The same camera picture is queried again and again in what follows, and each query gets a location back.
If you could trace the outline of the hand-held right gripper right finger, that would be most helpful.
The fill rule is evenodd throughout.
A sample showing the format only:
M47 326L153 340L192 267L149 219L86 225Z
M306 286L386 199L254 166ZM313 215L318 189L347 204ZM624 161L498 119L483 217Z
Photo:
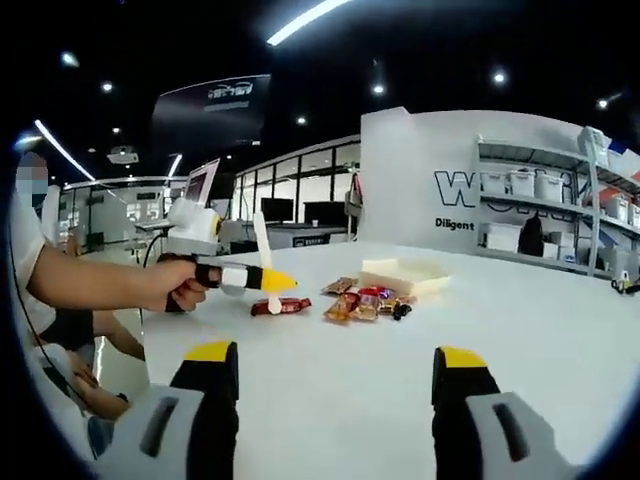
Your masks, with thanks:
M518 395L501 391L475 352L435 349L431 405L437 478L570 477L549 423Z

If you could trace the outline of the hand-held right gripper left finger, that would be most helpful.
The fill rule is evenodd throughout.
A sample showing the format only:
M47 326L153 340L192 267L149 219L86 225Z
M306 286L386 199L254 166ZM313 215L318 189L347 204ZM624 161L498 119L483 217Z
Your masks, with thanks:
M93 464L99 479L232 479L239 416L238 352L215 341L188 352L114 425Z

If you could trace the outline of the person's left hand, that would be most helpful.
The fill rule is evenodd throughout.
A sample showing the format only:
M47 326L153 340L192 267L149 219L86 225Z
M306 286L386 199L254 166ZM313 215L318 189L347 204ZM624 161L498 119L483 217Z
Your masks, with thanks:
M144 273L145 309L164 312L171 298L183 311L193 311L206 299L207 288L195 277L196 265L186 260L169 260L147 268Z

